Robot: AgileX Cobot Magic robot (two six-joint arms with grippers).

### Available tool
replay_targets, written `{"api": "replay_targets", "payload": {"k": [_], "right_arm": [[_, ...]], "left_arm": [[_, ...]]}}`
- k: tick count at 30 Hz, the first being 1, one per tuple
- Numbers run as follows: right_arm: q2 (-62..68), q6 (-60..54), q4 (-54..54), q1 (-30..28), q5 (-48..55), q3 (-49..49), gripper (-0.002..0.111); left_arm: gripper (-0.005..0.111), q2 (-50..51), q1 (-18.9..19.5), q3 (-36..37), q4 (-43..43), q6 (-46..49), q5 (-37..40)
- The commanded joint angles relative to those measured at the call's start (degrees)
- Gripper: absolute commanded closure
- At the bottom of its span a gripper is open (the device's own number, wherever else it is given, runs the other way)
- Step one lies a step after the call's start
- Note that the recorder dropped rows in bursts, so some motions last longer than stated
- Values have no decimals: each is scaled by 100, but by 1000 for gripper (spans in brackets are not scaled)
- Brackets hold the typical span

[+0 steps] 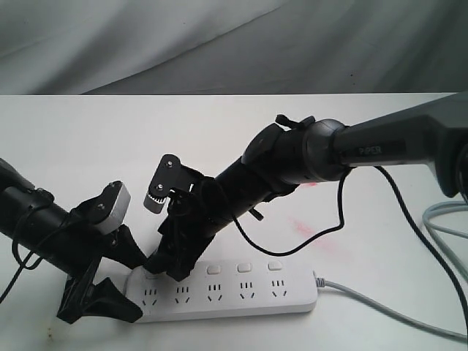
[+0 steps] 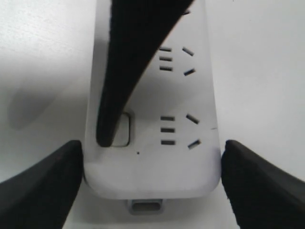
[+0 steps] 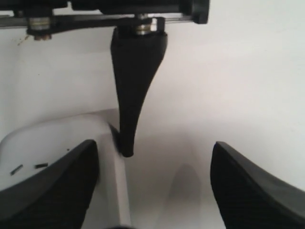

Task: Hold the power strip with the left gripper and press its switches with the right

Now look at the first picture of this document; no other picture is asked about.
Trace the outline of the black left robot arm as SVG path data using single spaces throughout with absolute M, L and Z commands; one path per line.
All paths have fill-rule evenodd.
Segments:
M 12 165 L 1 161 L 1 233 L 11 238 L 12 254 L 20 270 L 32 270 L 19 255 L 23 246 L 39 261 L 67 274 L 57 317 L 73 324 L 81 317 L 109 317 L 135 322 L 143 315 L 105 278 L 94 283 L 101 260 L 129 269 L 146 261 L 130 229 L 123 223 L 131 196 L 121 181 L 109 183 L 96 197 L 70 211 L 56 204 L 47 190 L 37 188 Z

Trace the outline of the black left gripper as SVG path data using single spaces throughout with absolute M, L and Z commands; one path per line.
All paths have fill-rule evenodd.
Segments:
M 57 317 L 73 324 L 81 317 L 109 317 L 133 323 L 142 309 L 114 285 L 110 278 L 94 283 L 103 257 L 127 268 L 144 266 L 147 257 L 122 224 L 113 232 L 101 234 L 88 219 L 95 199 L 73 208 L 47 239 L 48 262 L 67 273 L 67 281 Z

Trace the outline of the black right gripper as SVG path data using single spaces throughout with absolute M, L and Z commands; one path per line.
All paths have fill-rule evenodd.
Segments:
M 162 240 L 143 265 L 149 273 L 166 272 L 177 282 L 190 275 L 214 236 L 232 221 L 221 191 L 231 194 L 233 182 L 234 172 L 223 171 L 214 178 L 203 175 L 189 192 L 170 193 L 167 217 L 158 228 Z

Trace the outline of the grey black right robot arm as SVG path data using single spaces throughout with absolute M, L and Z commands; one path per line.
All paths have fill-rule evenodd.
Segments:
M 278 115 L 219 175 L 210 177 L 162 157 L 144 200 L 167 210 L 161 241 L 144 267 L 176 281 L 190 275 L 214 236 L 260 203 L 306 183 L 342 180 L 354 167 L 426 165 L 447 197 L 467 193 L 467 93 L 346 126 Z

